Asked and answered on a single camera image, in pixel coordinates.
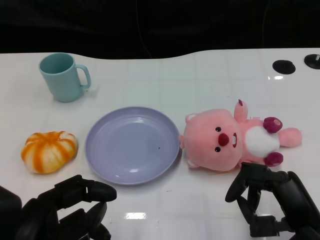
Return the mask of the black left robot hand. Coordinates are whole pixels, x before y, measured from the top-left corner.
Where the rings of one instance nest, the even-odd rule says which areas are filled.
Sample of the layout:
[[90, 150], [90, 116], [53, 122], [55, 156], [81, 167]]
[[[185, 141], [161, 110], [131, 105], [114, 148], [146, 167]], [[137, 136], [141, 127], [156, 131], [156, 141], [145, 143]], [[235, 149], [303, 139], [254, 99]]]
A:
[[109, 240], [102, 220], [117, 191], [105, 183], [75, 175], [30, 199], [0, 188], [2, 240]]

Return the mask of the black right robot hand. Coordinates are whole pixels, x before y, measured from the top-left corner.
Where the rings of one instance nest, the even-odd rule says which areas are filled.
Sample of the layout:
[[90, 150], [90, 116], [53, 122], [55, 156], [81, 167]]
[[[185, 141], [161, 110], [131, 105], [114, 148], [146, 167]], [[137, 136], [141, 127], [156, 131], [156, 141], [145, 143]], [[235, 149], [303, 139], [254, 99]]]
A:
[[[280, 221], [273, 215], [256, 214], [262, 191], [273, 193], [284, 213]], [[320, 212], [293, 171], [272, 171], [265, 165], [242, 163], [225, 201], [237, 201], [253, 238], [275, 237], [281, 232], [293, 233], [293, 240], [320, 238]]]

